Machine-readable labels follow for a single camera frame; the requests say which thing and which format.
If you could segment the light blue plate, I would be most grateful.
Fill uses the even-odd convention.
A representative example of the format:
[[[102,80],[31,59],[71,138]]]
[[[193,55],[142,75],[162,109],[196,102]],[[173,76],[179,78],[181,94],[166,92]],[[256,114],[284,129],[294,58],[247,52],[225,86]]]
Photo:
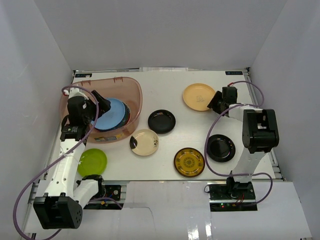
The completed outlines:
[[[108,131],[118,126],[126,113],[125,104],[117,98],[106,98],[110,102],[110,110],[97,119],[95,128]]]

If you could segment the black plate with iridescent rim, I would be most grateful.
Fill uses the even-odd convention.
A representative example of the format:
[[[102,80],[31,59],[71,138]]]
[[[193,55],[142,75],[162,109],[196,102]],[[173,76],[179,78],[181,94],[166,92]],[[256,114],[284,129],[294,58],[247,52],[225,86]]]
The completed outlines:
[[[206,153],[213,161],[226,163],[234,158],[236,146],[229,137],[214,134],[208,138]]]

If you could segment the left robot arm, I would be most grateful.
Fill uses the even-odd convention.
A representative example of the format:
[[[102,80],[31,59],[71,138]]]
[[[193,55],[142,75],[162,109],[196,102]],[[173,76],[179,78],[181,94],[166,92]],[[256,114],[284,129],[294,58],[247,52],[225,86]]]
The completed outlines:
[[[61,123],[60,160],[54,165],[52,178],[43,194],[34,199],[33,208],[43,229],[77,229],[83,209],[91,199],[105,196],[106,187],[99,174],[76,180],[81,155],[85,151],[91,125],[111,109],[109,100],[96,90],[91,98],[84,88],[72,87],[68,92],[68,114]]]

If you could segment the cream plate with black patch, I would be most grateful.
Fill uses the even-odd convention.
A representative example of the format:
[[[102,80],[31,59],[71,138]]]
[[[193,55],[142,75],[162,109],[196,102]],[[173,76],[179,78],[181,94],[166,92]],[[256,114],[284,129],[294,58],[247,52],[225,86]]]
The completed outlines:
[[[136,155],[146,157],[159,148],[159,137],[150,129],[140,129],[131,135],[129,146]]]

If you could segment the black glossy plate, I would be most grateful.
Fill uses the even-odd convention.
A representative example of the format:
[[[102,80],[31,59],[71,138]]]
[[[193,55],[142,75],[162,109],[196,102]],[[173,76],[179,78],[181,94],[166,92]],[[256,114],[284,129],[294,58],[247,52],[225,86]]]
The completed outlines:
[[[167,134],[176,125],[175,116],[168,110],[159,109],[152,112],[147,120],[148,127],[156,134]]]

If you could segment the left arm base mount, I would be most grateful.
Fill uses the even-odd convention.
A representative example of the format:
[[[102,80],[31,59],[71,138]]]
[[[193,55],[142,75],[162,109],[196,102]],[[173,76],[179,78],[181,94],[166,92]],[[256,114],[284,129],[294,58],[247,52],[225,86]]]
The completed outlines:
[[[119,201],[121,199],[122,186],[119,184],[107,184],[104,185],[104,196],[103,200],[106,198],[114,199],[115,201]]]

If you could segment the brown and yellow patterned plate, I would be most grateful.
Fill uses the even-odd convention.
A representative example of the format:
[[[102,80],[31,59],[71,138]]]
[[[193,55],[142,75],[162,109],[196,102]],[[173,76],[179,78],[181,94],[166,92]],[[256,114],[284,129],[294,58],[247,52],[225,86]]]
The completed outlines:
[[[202,174],[206,163],[200,151],[192,147],[185,147],[175,154],[173,165],[181,176],[195,178]]]

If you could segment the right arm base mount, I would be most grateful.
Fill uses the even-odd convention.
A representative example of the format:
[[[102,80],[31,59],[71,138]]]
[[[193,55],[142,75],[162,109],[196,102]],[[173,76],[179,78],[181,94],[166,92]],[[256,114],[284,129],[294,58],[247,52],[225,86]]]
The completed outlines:
[[[203,190],[209,196],[212,213],[258,210],[252,184],[247,189],[228,189],[226,184],[207,184]]]

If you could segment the pink translucent plastic bin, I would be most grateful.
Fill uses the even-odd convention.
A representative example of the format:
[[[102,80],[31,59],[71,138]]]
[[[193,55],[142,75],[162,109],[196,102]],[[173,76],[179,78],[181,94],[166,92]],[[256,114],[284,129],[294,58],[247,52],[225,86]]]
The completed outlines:
[[[67,104],[69,89],[76,87],[81,89],[88,99],[91,99],[94,103],[98,101],[92,94],[93,90],[96,90],[105,99],[115,98],[126,103],[130,108],[129,122],[123,127],[120,127],[119,124],[115,128],[105,131],[95,128],[98,119],[86,125],[71,125],[68,119]],[[141,86],[131,77],[114,77],[75,82],[64,87],[62,90],[59,106],[62,120],[60,140],[62,142],[67,139],[74,139],[77,142],[84,140],[85,142],[96,144],[107,144],[123,140],[130,136],[138,127],[142,106],[143,93]]]

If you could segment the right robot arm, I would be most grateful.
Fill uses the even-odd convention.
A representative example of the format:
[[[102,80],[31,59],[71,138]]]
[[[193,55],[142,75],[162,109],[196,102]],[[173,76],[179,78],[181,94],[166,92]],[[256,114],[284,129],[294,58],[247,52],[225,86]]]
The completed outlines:
[[[207,105],[219,118],[226,116],[242,122],[243,150],[235,168],[225,175],[225,192],[233,200],[254,193],[251,187],[256,168],[280,141],[275,111],[238,103],[237,98],[237,88],[229,84],[217,91]]]

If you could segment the dark teal ceramic plate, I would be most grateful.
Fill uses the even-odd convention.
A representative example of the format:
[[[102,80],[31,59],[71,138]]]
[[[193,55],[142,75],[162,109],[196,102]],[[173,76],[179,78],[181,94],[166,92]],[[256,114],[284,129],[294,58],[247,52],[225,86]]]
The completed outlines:
[[[120,123],[120,127],[125,126],[131,118],[131,110],[130,110],[129,106],[125,102],[123,104],[125,107],[125,114],[124,114],[124,117]]]

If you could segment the lime green plate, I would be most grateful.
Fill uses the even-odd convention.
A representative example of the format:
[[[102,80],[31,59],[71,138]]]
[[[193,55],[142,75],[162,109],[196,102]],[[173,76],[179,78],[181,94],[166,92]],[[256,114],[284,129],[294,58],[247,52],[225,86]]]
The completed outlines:
[[[91,148],[85,150],[79,160],[77,172],[82,176],[101,175],[108,164],[108,158],[104,151]]]

